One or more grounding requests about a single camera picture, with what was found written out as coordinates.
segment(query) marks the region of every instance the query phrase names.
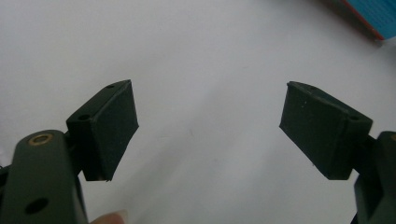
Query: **screw hole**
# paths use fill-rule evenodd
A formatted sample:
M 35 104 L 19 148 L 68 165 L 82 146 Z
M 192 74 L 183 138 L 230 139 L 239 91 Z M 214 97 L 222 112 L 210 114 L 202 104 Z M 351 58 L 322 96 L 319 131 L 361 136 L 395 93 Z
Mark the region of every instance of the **screw hole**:
M 349 118 L 352 119 L 352 120 L 359 120 L 359 118 L 356 117 L 356 116 L 351 116 L 351 117 L 349 117 Z
M 25 213 L 27 215 L 32 215 L 43 210 L 49 203 L 49 200 L 46 198 L 39 198 L 32 203 L 29 203 L 25 208 Z
M 52 136 L 50 133 L 36 135 L 29 140 L 29 145 L 34 147 L 44 145 L 52 139 Z
M 89 115 L 81 115 L 81 116 L 79 116 L 78 117 L 78 119 L 79 120 L 86 120 L 86 119 L 89 119 L 91 116 L 89 116 Z

